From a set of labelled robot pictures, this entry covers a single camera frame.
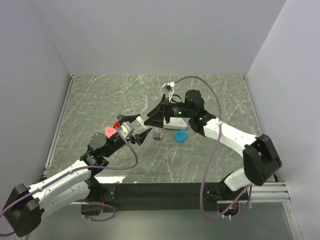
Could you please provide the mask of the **small grey plug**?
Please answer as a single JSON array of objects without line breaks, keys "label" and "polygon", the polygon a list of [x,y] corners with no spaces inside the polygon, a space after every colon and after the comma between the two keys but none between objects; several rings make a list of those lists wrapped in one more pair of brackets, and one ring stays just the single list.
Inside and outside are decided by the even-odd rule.
[{"label": "small grey plug", "polygon": [[153,140],[156,140],[156,141],[160,141],[160,140],[163,139],[163,137],[161,136],[160,133],[154,132],[153,135],[152,135],[152,139],[153,139]]}]

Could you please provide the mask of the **pink triangular power strip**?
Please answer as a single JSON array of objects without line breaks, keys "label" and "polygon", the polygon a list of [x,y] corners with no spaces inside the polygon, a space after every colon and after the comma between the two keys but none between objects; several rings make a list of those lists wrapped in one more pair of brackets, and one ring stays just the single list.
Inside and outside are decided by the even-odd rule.
[{"label": "pink triangular power strip", "polygon": [[104,134],[106,135],[106,137],[108,139],[110,139],[114,134],[117,133],[117,130],[111,126],[107,126],[105,129],[104,129]]}]

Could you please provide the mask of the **white triangular power strip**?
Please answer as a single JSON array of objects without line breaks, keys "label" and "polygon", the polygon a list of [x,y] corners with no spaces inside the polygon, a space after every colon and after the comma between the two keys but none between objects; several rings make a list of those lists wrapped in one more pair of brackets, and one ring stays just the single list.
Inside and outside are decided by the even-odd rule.
[{"label": "white triangular power strip", "polygon": [[163,121],[164,129],[171,130],[186,130],[188,127],[187,123],[183,118],[180,117],[171,117],[169,123],[166,120]]}]

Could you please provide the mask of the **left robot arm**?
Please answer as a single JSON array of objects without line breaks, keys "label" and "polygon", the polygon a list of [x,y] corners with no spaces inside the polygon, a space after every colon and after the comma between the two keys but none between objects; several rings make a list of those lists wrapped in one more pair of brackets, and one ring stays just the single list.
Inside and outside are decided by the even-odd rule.
[{"label": "left robot arm", "polygon": [[42,218],[81,201],[102,200],[103,189],[95,175],[109,169],[107,160],[123,146],[141,145],[151,131],[139,114],[118,115],[113,127],[94,134],[87,150],[72,165],[61,172],[30,186],[17,185],[1,212],[13,231],[21,238],[34,231]]}]

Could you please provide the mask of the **black base beam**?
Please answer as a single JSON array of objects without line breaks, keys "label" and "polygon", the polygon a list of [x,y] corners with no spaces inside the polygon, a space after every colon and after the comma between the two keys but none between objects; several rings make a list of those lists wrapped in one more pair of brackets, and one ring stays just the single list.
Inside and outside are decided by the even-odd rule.
[{"label": "black base beam", "polygon": [[200,182],[103,183],[103,202],[118,211],[196,210]]}]

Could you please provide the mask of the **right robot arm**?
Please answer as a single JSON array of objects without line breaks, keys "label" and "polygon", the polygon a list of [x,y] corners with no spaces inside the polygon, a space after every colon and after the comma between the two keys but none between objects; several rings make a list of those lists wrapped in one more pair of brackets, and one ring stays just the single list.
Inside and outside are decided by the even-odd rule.
[{"label": "right robot arm", "polygon": [[282,166],[271,140],[234,128],[205,110],[199,90],[188,90],[184,101],[170,101],[162,96],[159,104],[147,114],[146,126],[164,128],[173,119],[187,118],[190,128],[204,137],[219,141],[243,158],[243,167],[231,172],[218,184],[217,197],[230,200],[237,191],[250,184],[262,186]]}]

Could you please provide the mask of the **blue square plug adapter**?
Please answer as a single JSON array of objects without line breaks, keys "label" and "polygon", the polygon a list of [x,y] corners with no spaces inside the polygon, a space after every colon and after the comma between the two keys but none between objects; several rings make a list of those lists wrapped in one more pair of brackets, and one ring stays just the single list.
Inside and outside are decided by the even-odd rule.
[{"label": "blue square plug adapter", "polygon": [[173,137],[178,143],[182,143],[188,138],[188,134],[184,130],[179,130],[173,135]]}]

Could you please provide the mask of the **white square plug adapter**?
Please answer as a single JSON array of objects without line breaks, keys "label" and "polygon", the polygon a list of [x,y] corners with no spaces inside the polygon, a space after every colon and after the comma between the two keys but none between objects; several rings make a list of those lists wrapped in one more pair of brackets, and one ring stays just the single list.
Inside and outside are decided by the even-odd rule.
[{"label": "white square plug adapter", "polygon": [[144,120],[140,116],[137,116],[136,120],[139,122],[141,126],[144,126]]}]

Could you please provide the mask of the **aluminium rail frame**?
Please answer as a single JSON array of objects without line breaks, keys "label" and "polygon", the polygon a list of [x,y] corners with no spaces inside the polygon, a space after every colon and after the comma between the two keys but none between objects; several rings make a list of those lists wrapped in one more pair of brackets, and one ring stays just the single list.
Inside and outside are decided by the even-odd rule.
[{"label": "aluminium rail frame", "polygon": [[65,98],[64,98],[64,101],[63,101],[63,105],[62,105],[62,108],[61,108],[61,112],[60,112],[60,115],[59,115],[57,126],[56,126],[56,129],[55,129],[54,135],[53,135],[53,139],[52,139],[52,142],[51,142],[51,145],[50,145],[50,149],[49,149],[49,152],[48,152],[48,155],[47,155],[47,159],[46,159],[42,174],[41,174],[41,176],[39,178],[40,182],[42,182],[42,181],[44,181],[45,179],[48,178],[50,167],[52,165],[52,159],[53,159],[53,156],[54,156],[54,153],[55,153],[56,145],[57,145],[57,142],[58,142],[58,137],[59,137],[59,134],[60,134],[60,131],[61,131],[63,118],[64,118],[64,115],[65,115],[66,107],[68,105],[68,101],[69,101],[69,98],[70,98],[70,94],[71,94],[71,90],[72,90],[72,87],[73,87],[73,84],[74,84],[74,78],[75,77],[76,77],[76,75],[74,75],[74,74],[70,75],[70,81],[69,81],[68,88],[67,88],[67,91],[66,91],[66,94],[65,94]]}]

